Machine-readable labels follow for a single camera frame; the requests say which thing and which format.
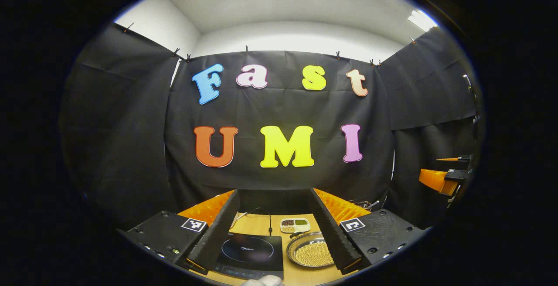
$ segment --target beans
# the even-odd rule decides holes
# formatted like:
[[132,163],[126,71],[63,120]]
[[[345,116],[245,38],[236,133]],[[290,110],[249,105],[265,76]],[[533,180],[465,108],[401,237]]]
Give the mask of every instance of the beans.
[[325,242],[316,242],[301,247],[295,252],[295,259],[305,266],[325,266],[333,263]]

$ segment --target ceiling light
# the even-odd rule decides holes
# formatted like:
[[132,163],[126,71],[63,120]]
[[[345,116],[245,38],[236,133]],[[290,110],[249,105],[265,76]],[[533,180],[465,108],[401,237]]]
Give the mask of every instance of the ceiling light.
[[413,10],[411,16],[409,16],[409,21],[416,24],[417,27],[421,28],[422,31],[428,31],[432,27],[437,27],[438,24],[432,20],[427,14],[422,10]]

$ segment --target cable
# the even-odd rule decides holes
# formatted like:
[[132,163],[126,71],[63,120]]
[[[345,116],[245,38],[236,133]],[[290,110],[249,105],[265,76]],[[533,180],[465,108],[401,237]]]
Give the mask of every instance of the cable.
[[271,232],[273,231],[273,229],[271,228],[271,213],[267,209],[264,209],[262,207],[257,207],[251,210],[250,212],[248,212],[248,214],[252,214],[252,212],[254,212],[257,209],[262,209],[264,212],[267,212],[267,215],[269,215],[269,236],[271,236]]

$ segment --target black induction cooktop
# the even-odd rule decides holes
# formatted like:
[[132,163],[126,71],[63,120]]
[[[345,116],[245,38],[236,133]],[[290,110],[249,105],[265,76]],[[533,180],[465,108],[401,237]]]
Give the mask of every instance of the black induction cooktop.
[[221,246],[214,270],[243,279],[259,279],[266,275],[283,279],[281,237],[230,232]]

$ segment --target black curtain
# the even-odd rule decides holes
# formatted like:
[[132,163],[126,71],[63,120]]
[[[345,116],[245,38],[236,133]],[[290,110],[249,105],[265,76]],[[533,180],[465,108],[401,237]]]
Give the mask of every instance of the black curtain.
[[165,167],[165,110],[178,57],[111,24],[79,54],[59,129],[80,195],[120,228],[177,209]]
[[439,222],[445,216],[449,197],[422,184],[420,170],[444,170],[445,165],[436,159],[474,153],[472,120],[469,117],[393,131],[395,170],[384,208],[421,228]]
[[378,69],[388,98],[392,130],[435,125],[475,115],[464,74],[474,72],[459,44],[431,28]]
[[[194,74],[221,64],[219,96],[200,105]],[[261,89],[236,83],[241,68],[259,64],[267,68],[267,86]],[[326,87],[303,87],[303,68],[321,66]],[[345,75],[357,69],[365,76],[368,95],[357,96]],[[341,126],[360,125],[361,161],[343,162],[345,135]],[[211,153],[223,151],[219,129],[237,127],[235,155],[225,167],[206,167],[195,153],[197,126],[215,129]],[[313,128],[312,167],[260,167],[265,149],[264,126],[277,126],[290,139],[298,126]],[[335,56],[292,51],[250,51],[193,58],[180,63],[171,87],[165,126],[167,163],[176,201],[187,208],[229,189],[279,191],[316,187],[347,200],[375,201],[387,191],[391,177],[393,136],[389,127],[387,98],[382,79],[369,63]],[[275,205],[277,214],[292,212]]]
[[447,170],[436,159],[477,151],[473,139],[476,106],[469,60],[439,27],[386,59],[377,70],[384,84],[395,140],[395,170],[384,208],[419,227],[439,222],[448,197],[419,181],[420,170]]

